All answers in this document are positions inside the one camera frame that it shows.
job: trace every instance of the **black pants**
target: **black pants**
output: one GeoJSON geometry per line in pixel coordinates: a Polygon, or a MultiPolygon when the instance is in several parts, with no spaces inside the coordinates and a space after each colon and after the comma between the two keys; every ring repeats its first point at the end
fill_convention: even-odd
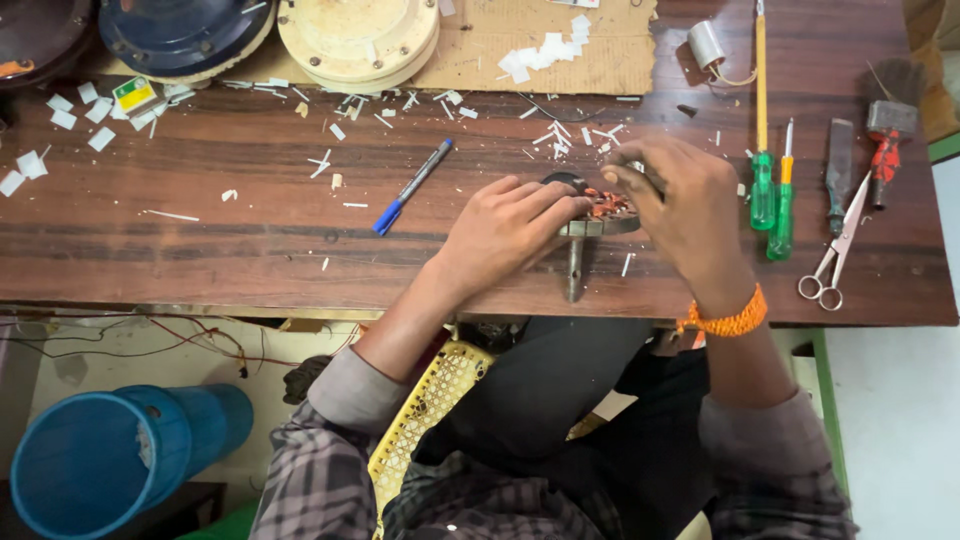
{"type": "Polygon", "coordinates": [[[627,538],[672,540],[712,496],[697,418],[708,393],[703,352],[649,356],[649,321],[540,317],[524,339],[424,435],[414,459],[455,450],[518,477],[550,480],[576,498],[605,491],[627,538]],[[565,442],[612,390],[637,401],[607,425],[565,442]]]}

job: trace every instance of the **hand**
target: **hand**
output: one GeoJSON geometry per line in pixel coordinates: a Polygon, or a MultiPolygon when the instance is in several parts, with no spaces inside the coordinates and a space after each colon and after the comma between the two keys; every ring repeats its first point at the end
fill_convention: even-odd
{"type": "Polygon", "coordinates": [[[558,246],[557,232],[591,207],[572,186],[521,184],[508,176],[476,192],[429,264],[457,303],[532,264],[558,246]]]}
{"type": "Polygon", "coordinates": [[[738,179],[729,163],[654,135],[623,144],[602,171],[630,195],[657,251],[686,279],[705,316],[735,315],[747,305],[755,280],[740,252],[738,179]],[[662,198],[647,175],[625,166],[635,160],[662,179],[662,198]]]}

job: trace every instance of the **screwdriver with yellow handle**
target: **screwdriver with yellow handle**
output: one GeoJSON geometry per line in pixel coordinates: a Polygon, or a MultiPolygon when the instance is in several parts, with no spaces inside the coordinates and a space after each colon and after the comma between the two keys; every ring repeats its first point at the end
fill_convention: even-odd
{"type": "Polygon", "coordinates": [[[776,222],[771,180],[774,157],[767,152],[767,17],[764,12],[763,0],[756,0],[756,154],[752,163],[750,225],[758,231],[769,231],[776,222]]]}
{"type": "Polygon", "coordinates": [[[777,224],[767,239],[767,258],[787,260],[793,253],[793,118],[786,128],[786,153],[780,159],[780,187],[777,198],[777,224]]]}

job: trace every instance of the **wrist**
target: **wrist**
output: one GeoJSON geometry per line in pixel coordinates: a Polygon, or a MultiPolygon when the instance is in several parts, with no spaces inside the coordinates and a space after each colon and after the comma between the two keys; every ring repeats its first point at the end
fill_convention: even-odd
{"type": "Polygon", "coordinates": [[[743,310],[756,291],[753,268],[742,257],[712,266],[702,275],[685,276],[706,319],[731,317],[743,310]]]}
{"type": "Polygon", "coordinates": [[[422,286],[429,291],[431,302],[436,302],[452,312],[470,297],[470,292],[457,276],[453,265],[437,254],[423,265],[411,288],[422,286]]]}

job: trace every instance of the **blue plastic bin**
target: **blue plastic bin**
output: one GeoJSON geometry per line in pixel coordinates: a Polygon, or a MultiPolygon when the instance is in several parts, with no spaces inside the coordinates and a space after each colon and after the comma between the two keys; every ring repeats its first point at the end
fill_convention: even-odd
{"type": "Polygon", "coordinates": [[[47,538],[99,538],[236,450],[252,426],[250,400],[230,384],[78,394],[27,428],[13,457],[13,504],[47,538]],[[138,423],[153,449],[149,469],[138,423]]]}

